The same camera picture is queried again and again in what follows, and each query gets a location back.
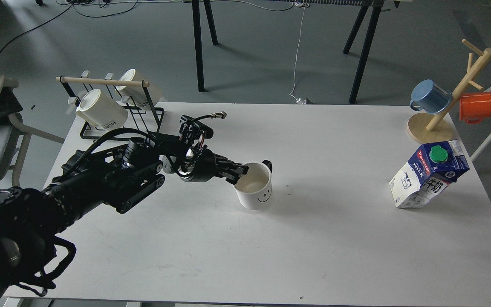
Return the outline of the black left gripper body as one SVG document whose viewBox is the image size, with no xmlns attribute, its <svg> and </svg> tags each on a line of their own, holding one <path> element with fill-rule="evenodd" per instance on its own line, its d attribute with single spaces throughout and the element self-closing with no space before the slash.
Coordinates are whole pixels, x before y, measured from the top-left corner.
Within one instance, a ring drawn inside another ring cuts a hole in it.
<svg viewBox="0 0 491 307">
<path fill-rule="evenodd" d="M 186 182 L 206 182 L 217 173 L 216 155 L 207 149 L 206 139 L 213 136 L 213 130 L 203 124 L 204 119 L 224 119 L 226 112 L 214 112 L 200 117 L 182 115 L 179 142 L 185 146 L 185 153 L 163 157 L 163 171 L 177 174 Z"/>
</svg>

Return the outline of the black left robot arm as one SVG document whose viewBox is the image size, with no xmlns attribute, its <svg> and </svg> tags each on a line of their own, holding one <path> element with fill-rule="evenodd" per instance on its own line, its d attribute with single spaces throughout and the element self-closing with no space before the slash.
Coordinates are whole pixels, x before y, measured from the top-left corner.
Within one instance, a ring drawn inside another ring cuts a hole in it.
<svg viewBox="0 0 491 307">
<path fill-rule="evenodd" d="M 62 166 L 63 173 L 43 190 L 11 187 L 0 190 L 0 297 L 10 286 L 44 296 L 70 265 L 74 243 L 58 237 L 100 204 L 124 214 L 165 183 L 165 174 L 185 182 L 222 177 L 232 185 L 248 166 L 213 153 L 203 143 L 212 128 L 203 119 L 183 115 L 180 134 L 117 128 L 78 150 Z"/>
</svg>

